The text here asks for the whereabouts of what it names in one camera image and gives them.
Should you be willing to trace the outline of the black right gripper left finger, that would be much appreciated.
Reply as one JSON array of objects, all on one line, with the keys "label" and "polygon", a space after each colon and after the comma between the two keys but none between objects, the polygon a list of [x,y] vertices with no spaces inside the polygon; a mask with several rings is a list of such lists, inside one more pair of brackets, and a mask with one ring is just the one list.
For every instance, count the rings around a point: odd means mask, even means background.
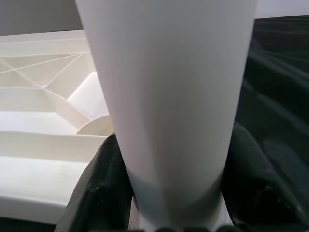
[{"label": "black right gripper left finger", "polygon": [[55,231],[127,231],[132,197],[118,141],[112,134],[83,171]]}]

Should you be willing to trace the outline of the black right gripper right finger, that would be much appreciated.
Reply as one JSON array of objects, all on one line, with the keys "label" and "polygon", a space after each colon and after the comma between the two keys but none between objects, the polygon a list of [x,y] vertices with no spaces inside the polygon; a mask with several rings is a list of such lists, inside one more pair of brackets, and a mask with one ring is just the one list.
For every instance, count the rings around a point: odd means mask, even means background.
[{"label": "black right gripper right finger", "polygon": [[254,137],[233,126],[221,190],[240,229],[305,229],[307,205],[278,174]]}]

